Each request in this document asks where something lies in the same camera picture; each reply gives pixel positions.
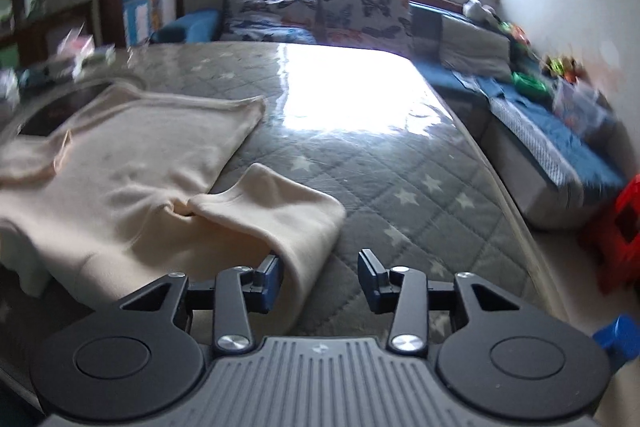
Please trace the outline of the cream sweater garment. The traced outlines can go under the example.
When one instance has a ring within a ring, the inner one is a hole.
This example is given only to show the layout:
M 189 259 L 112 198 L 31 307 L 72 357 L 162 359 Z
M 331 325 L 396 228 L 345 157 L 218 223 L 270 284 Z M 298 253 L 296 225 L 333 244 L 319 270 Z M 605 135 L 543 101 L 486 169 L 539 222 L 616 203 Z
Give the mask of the cream sweater garment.
M 210 280 L 276 254 L 284 281 L 259 335 L 292 329 L 344 225 L 334 197 L 253 164 L 224 166 L 264 117 L 260 96 L 105 90 L 45 138 L 1 149 L 1 262 L 40 296 L 60 283 L 99 308 L 169 272 Z

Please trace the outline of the grey quilted star table cover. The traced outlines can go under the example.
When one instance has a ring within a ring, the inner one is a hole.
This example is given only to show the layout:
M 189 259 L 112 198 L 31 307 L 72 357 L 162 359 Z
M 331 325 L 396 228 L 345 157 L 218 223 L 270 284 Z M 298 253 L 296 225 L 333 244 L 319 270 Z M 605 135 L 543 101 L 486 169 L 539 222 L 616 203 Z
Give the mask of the grey quilted star table cover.
M 344 206 L 340 235 L 298 319 L 282 335 L 387 334 L 390 322 L 368 313 L 357 281 L 363 248 L 386 265 L 407 265 L 436 281 L 472 272 L 553 310 L 555 291 L 497 173 L 406 58 L 309 44 L 137 48 L 21 104 L 1 129 L 1 148 L 32 136 L 19 134 L 21 125 L 57 96 L 100 81 L 215 100 L 260 96 L 264 117 L 213 192 L 228 190 L 257 162 Z M 106 305 L 78 303 L 55 281 L 29 296 L 1 262 L 2 383 L 31 397 L 28 367 L 43 340 Z

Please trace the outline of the blue sofa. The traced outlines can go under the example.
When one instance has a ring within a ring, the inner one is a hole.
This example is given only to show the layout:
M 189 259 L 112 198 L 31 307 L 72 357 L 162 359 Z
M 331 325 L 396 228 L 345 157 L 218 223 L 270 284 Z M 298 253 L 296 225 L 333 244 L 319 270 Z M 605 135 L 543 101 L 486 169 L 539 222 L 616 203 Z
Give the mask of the blue sofa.
M 413 12 L 422 51 L 414 66 L 469 130 L 529 223 L 545 230 L 579 227 L 623 191 L 624 177 L 553 116 L 548 103 L 440 64 L 448 12 L 422 5 Z

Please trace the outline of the red plastic stool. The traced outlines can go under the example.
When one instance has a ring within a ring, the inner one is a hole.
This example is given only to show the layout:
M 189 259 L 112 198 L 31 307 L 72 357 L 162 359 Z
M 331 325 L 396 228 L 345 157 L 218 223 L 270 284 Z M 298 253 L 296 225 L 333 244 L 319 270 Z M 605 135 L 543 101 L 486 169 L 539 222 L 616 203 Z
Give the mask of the red plastic stool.
M 600 291 L 634 283 L 639 278 L 639 176 L 636 174 L 593 227 L 593 244 L 601 255 Z

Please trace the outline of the blue plastic stool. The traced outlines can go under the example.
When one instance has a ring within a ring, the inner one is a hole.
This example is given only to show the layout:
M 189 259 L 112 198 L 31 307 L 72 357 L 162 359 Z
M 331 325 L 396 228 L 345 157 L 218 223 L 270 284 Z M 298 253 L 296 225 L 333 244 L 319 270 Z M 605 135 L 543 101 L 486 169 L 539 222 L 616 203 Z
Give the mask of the blue plastic stool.
M 628 314 L 620 314 L 611 324 L 595 332 L 592 339 L 606 352 L 612 374 L 639 358 L 639 326 Z

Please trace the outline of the green bowl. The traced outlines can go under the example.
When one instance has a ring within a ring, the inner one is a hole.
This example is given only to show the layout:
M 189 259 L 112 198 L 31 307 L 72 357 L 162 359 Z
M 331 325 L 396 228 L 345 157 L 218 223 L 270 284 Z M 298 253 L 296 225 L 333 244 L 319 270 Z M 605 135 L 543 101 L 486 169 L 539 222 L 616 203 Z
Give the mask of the green bowl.
M 512 83 L 516 92 L 530 101 L 542 103 L 550 98 L 546 84 L 525 72 L 512 72 Z

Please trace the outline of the grey cushion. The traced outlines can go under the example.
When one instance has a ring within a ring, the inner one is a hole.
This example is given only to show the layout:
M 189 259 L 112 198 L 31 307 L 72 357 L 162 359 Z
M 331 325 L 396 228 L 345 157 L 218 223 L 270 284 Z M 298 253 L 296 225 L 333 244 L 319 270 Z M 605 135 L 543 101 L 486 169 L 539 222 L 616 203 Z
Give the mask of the grey cushion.
M 442 17 L 439 61 L 462 74 L 511 80 L 508 38 L 458 18 Z

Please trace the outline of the clear plastic storage box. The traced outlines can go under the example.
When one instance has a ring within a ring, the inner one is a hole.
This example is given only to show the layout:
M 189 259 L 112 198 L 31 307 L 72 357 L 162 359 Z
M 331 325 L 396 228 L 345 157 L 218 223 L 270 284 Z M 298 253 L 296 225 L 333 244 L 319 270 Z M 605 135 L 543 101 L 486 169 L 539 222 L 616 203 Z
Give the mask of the clear plastic storage box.
M 599 92 L 561 80 L 555 91 L 552 113 L 582 141 L 601 144 L 614 131 L 614 115 L 599 103 Z

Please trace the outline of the black round induction cooktop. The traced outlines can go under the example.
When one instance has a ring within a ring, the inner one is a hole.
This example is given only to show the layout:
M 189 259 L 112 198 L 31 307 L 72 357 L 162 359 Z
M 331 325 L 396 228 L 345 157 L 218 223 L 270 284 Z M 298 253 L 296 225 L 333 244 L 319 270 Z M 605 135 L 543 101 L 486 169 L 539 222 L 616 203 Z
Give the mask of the black round induction cooktop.
M 57 96 L 28 117 L 18 133 L 32 136 L 50 135 L 113 84 L 114 81 L 100 81 L 92 86 L 74 88 L 70 93 Z

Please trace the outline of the butterfly pillow upright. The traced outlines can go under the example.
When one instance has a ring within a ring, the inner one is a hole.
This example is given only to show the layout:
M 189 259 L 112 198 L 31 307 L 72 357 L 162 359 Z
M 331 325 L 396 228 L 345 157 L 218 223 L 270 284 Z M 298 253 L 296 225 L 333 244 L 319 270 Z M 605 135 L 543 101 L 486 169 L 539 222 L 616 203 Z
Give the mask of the butterfly pillow upright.
M 411 55 L 410 0 L 321 0 L 321 11 L 331 46 Z

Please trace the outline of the butterfly pillow lying flat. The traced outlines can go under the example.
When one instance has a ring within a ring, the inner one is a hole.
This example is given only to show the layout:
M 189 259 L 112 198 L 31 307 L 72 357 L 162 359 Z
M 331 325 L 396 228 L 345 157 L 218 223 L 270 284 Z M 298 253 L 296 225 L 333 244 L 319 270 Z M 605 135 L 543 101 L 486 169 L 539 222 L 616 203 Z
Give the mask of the butterfly pillow lying flat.
M 228 0 L 222 41 L 316 44 L 317 0 Z

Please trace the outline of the pink white tissue box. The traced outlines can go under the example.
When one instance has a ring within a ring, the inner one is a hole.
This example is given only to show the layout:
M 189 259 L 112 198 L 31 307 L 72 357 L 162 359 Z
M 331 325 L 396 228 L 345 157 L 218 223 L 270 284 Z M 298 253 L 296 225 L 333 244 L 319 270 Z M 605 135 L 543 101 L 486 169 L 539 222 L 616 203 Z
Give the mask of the pink white tissue box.
M 46 72 L 55 81 L 76 79 L 87 68 L 108 65 L 115 61 L 115 46 L 96 46 L 93 35 L 72 28 L 58 43 L 55 54 L 47 59 Z

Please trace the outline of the panda plush toy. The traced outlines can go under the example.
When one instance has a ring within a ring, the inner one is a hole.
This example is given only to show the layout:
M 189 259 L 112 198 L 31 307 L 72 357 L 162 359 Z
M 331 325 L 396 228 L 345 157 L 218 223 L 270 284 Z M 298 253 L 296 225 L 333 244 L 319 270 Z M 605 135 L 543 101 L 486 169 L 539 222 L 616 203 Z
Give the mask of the panda plush toy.
M 478 24 L 493 24 L 499 20 L 494 8 L 480 0 L 468 0 L 465 2 L 462 5 L 462 13 L 466 18 Z

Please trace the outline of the blue white box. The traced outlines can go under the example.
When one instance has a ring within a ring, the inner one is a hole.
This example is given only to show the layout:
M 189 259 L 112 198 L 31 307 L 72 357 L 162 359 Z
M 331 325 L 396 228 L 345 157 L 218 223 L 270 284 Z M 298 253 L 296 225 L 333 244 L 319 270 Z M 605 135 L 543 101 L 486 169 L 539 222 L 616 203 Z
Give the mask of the blue white box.
M 145 43 L 153 32 L 154 0 L 120 0 L 126 46 Z

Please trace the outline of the dark wooden cabinet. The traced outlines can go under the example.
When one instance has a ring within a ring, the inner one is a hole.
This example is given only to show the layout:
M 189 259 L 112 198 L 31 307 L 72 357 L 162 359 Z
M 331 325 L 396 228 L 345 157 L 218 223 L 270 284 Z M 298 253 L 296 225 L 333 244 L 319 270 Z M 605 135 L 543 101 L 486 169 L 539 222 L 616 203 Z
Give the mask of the dark wooden cabinet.
M 43 62 L 70 32 L 81 37 L 94 34 L 91 1 L 51 11 L 47 0 L 1 0 L 1 66 Z

